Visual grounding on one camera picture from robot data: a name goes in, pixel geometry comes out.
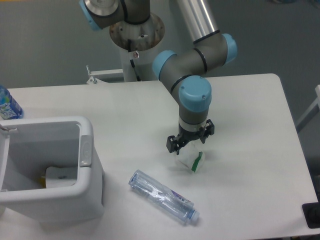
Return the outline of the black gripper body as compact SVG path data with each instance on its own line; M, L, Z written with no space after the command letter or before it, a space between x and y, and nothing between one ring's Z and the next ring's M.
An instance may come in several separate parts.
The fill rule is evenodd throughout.
M185 147L189 142L201 140L201 142L204 142L204 128L200 127L196 131L187 131L181 126L178 127L179 130L179 139L178 139L178 146L180 148Z

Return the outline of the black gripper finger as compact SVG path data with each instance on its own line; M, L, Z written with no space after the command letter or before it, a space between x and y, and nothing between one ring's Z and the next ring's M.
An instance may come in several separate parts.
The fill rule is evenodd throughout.
M211 119L208 119L205 123L205 126L201 127L199 131L200 131L199 139L204 144L206 142L206 139L215 133L215 125L213 124Z
M187 140L179 134L177 136L170 135L167 137L166 147L169 153L176 152L176 154L179 154L180 149L183 148L186 144Z

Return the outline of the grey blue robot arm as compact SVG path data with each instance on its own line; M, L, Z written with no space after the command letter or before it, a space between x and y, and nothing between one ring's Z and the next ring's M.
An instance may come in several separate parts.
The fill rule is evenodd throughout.
M177 102L178 134L166 142L170 153L178 153L192 141L205 142L214 134L215 126L208 119L212 87L204 74L234 60L238 48L231 35L220 32L206 0L177 2L193 49L183 54L171 50L149 54L147 63L141 54L154 49L165 33L148 0L81 0L79 5L93 30L109 28L112 41L128 53L124 61L127 75L142 81L153 72Z

